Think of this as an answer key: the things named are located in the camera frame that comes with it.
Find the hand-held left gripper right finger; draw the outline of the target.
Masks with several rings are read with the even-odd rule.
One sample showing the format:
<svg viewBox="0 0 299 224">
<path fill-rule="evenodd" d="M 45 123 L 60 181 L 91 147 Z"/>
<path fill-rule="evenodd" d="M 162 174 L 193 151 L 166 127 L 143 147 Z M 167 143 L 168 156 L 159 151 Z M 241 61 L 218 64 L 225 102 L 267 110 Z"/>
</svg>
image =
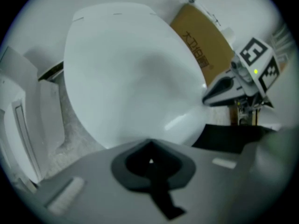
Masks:
<svg viewBox="0 0 299 224">
<path fill-rule="evenodd" d="M 151 224 L 224 224 L 251 167 L 241 154 L 149 142 Z"/>
</svg>

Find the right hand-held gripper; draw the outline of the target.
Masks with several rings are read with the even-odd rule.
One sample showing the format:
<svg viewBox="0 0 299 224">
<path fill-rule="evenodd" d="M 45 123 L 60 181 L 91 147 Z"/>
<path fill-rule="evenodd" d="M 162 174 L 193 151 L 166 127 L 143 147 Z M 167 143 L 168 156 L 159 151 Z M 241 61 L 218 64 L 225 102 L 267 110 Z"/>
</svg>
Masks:
<svg viewBox="0 0 299 224">
<path fill-rule="evenodd" d="M 233 86 L 233 77 L 222 77 L 206 92 L 203 104 L 232 105 L 244 91 L 248 108 L 258 108 L 267 102 L 267 91 L 279 77 L 280 67 L 273 48 L 253 37 L 235 52 L 233 72 L 241 86 Z"/>
</svg>

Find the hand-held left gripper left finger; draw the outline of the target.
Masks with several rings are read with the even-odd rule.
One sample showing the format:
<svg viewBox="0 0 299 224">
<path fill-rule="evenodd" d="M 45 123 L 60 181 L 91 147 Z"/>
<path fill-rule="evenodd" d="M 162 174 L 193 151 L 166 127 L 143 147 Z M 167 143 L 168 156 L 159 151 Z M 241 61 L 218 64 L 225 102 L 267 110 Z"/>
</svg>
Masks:
<svg viewBox="0 0 299 224">
<path fill-rule="evenodd" d="M 170 165 L 175 145 L 138 140 L 84 156 L 38 189 L 57 224 L 165 224 L 156 184 L 147 173 Z"/>
</svg>

